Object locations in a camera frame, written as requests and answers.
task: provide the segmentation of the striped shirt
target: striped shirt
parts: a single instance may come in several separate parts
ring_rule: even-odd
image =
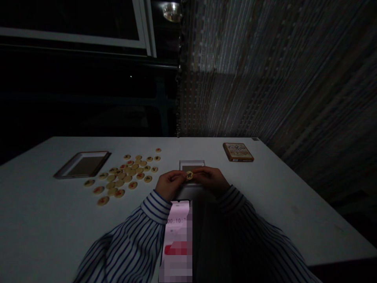
[[[320,282],[282,230],[260,217],[234,186],[217,203],[231,237],[235,282]],[[150,282],[171,207],[152,191],[123,223],[93,243],[74,282]]]

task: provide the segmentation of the shirt cuff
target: shirt cuff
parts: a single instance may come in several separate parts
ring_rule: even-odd
[[[219,199],[216,200],[222,214],[229,216],[236,213],[245,203],[246,198],[237,190],[236,187],[231,185],[227,192]]]
[[[167,223],[172,203],[167,202],[153,190],[140,205],[143,212],[153,221],[165,225]]]

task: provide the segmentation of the hand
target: hand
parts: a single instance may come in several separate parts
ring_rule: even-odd
[[[202,184],[217,198],[222,196],[230,187],[227,179],[218,168],[203,166],[195,168],[192,172],[195,182]]]
[[[160,176],[155,191],[166,201],[170,202],[174,198],[179,186],[186,181],[187,173],[173,170]]]

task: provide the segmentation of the person's left hand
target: person's left hand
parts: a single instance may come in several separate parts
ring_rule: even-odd
[[[179,186],[186,181],[185,171],[173,170],[160,176],[155,191],[166,201],[170,202],[174,198]]]

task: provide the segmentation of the white table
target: white table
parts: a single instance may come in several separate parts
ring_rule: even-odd
[[[229,162],[223,142],[242,142],[252,163]],[[143,160],[162,148],[154,178],[126,189],[98,207],[86,179],[53,178],[75,153],[110,151],[100,172]],[[91,138],[54,137],[0,167],[1,273],[3,282],[70,282],[91,244],[125,218],[154,189],[158,176],[179,168],[179,160],[205,160],[218,167],[266,220],[298,246],[308,265],[377,256],[377,250],[261,141],[251,138]]]

